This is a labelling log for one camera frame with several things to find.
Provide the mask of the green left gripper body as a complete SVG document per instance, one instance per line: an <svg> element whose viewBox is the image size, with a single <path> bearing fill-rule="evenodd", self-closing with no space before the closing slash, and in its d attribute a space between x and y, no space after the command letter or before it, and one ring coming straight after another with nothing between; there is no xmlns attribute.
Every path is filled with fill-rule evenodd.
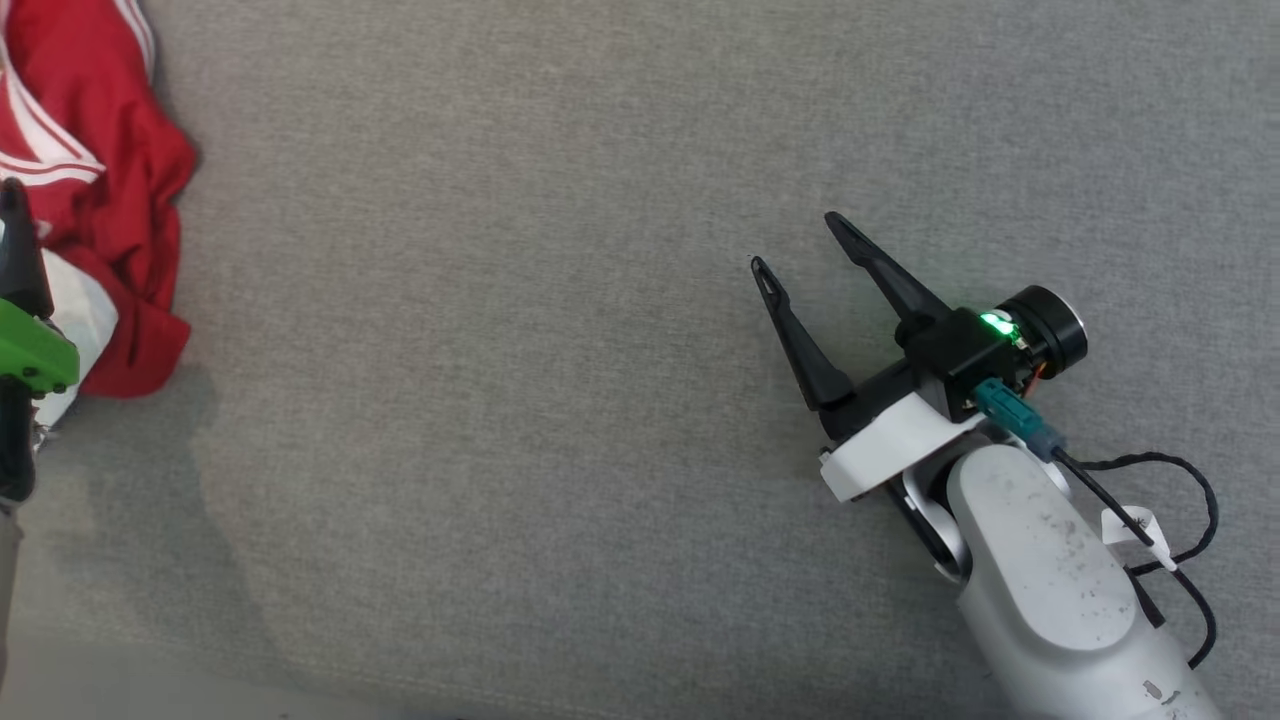
<svg viewBox="0 0 1280 720"><path fill-rule="evenodd" d="M81 380L77 347L44 319L1 301L1 498L35 489L35 402Z"/></svg>

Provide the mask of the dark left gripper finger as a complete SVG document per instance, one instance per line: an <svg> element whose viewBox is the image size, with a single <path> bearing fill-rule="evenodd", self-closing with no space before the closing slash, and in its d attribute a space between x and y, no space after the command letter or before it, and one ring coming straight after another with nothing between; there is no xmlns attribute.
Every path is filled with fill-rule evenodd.
<svg viewBox="0 0 1280 720"><path fill-rule="evenodd" d="M1 192L1 299L29 316L50 319L52 293L26 187L4 179Z"/></svg>

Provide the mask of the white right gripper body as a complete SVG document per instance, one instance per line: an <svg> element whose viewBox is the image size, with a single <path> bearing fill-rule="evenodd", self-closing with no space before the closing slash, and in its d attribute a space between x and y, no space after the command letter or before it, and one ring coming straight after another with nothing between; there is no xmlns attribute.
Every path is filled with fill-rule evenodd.
<svg viewBox="0 0 1280 720"><path fill-rule="evenodd" d="M882 486L982 421L977 413L960 421L938 413L915 391L905 360L858 386L820 357L818 416L832 443L820 452L820 478L840 502Z"/></svg>

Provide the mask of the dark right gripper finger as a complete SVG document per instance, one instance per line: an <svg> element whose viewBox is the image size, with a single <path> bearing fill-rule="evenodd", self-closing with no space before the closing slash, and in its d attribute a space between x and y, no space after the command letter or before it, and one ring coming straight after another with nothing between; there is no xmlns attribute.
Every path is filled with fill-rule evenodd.
<svg viewBox="0 0 1280 720"><path fill-rule="evenodd" d="M833 410L855 397L854 383L822 352L795 315L790 296L767 261L754 256L751 274L797 387L810 411Z"/></svg>
<svg viewBox="0 0 1280 720"><path fill-rule="evenodd" d="M899 324L895 343L906 347L911 338L945 320L952 309L872 242L846 217L827 211L824 222L852 264L860 266L890 302Z"/></svg>

